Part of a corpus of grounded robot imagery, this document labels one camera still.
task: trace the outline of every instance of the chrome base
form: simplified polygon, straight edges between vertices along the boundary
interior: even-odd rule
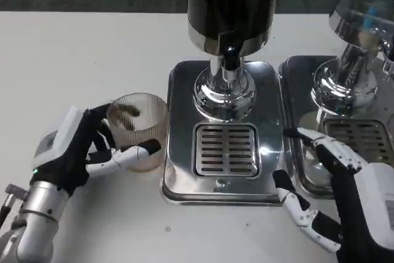
[[[279,68],[280,86],[283,98],[285,127],[305,127],[323,133],[331,120],[348,120],[346,116],[336,116],[319,109],[313,101],[311,90],[314,85],[314,73],[320,65],[334,59],[327,56],[296,56],[289,58]],[[394,93],[393,84],[385,79],[382,61],[376,59],[372,72],[377,81],[377,93],[372,104],[362,112],[353,113],[351,121],[376,120],[387,131],[390,148],[394,134],[394,104],[391,97]],[[332,197],[330,175],[323,168],[314,153],[303,146],[301,141],[284,138],[286,163],[295,168],[290,173],[295,176],[299,185],[317,198]]]
[[[313,101],[333,115],[350,115],[367,110],[374,101],[377,82],[373,72],[352,88],[343,87],[335,82],[337,59],[323,63],[315,72],[311,92]]]
[[[211,71],[207,68],[197,77],[195,82],[193,100],[197,109],[212,120],[233,121],[246,116],[251,110],[256,97],[255,84],[250,74],[243,70],[241,65],[236,71],[238,83],[234,87],[226,83],[224,73],[217,73],[220,84],[212,81]]]
[[[164,196],[175,204],[279,204],[272,179],[282,151],[277,73],[267,63],[247,62],[244,69],[254,80],[255,102],[245,117],[231,123],[218,123],[203,116],[193,101],[193,85],[207,68],[208,61],[187,61],[178,64],[171,72],[167,99],[169,133],[162,184]],[[241,140],[234,138],[232,133],[235,129],[239,130],[240,136],[247,137],[245,142],[249,144],[242,147],[250,149],[247,153],[230,153],[230,149],[241,147],[239,142],[233,144],[230,141]],[[219,143],[203,144],[200,137],[204,132],[216,136],[212,140],[220,139],[216,141]],[[222,163],[206,163],[211,164],[209,168],[215,171],[204,171],[202,163],[196,163],[212,161],[212,155],[218,154],[201,153],[202,148],[207,147],[221,148],[221,155],[217,157],[222,159]],[[250,163],[231,164],[232,154],[248,154]]]

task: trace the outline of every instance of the chrome cylinder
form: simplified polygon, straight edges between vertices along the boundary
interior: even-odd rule
[[[51,183],[35,182],[22,204],[20,214],[38,213],[59,222],[68,197],[66,191],[57,190],[57,187]]]

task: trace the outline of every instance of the glass cup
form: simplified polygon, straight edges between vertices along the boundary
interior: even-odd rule
[[[133,164],[134,172],[156,169],[164,160],[168,129],[167,104],[157,95],[143,92],[124,95],[115,100],[107,110],[107,119],[116,148],[137,145],[149,139],[161,144],[160,151]]]

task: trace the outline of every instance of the white countertop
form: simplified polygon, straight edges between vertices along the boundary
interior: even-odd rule
[[[335,55],[340,45],[327,15],[276,15],[268,44],[249,59],[278,68],[292,55]],[[182,14],[1,12],[0,188],[28,188],[39,137],[70,105],[131,92],[166,99],[170,70],[199,59],[207,55],[190,42]],[[77,189],[53,262],[335,262],[282,208],[174,206],[161,197],[160,178],[161,169],[125,172]],[[312,204],[335,214],[332,201]]]

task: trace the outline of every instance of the drip tray grate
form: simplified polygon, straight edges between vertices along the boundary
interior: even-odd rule
[[[203,124],[196,129],[195,171],[200,176],[253,177],[255,130],[247,124]]]
[[[369,163],[394,167],[394,153],[385,126],[376,120],[327,119],[327,135],[345,143]]]

